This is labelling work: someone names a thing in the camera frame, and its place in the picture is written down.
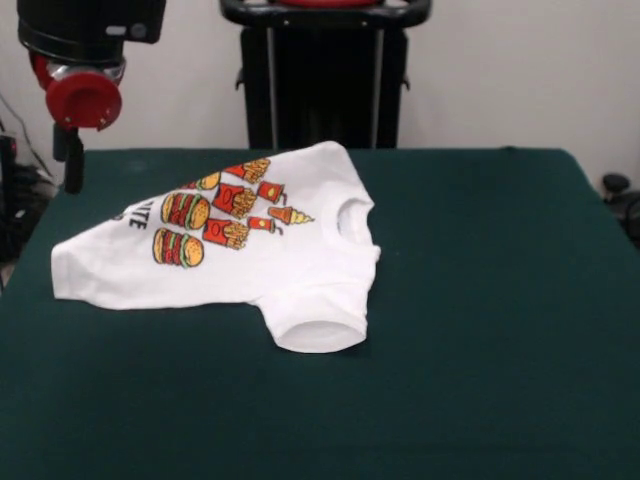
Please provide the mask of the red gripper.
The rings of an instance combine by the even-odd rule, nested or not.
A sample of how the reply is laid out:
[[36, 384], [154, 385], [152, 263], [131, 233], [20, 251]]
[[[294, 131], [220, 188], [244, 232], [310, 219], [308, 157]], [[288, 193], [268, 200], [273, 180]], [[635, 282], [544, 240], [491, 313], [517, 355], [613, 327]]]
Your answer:
[[55, 121], [52, 157], [66, 163], [65, 191], [77, 195], [84, 184], [84, 145], [78, 130], [69, 129], [101, 131], [118, 119], [123, 105], [119, 85], [125, 73], [125, 60], [95, 67], [62, 64], [30, 53], [30, 62]]

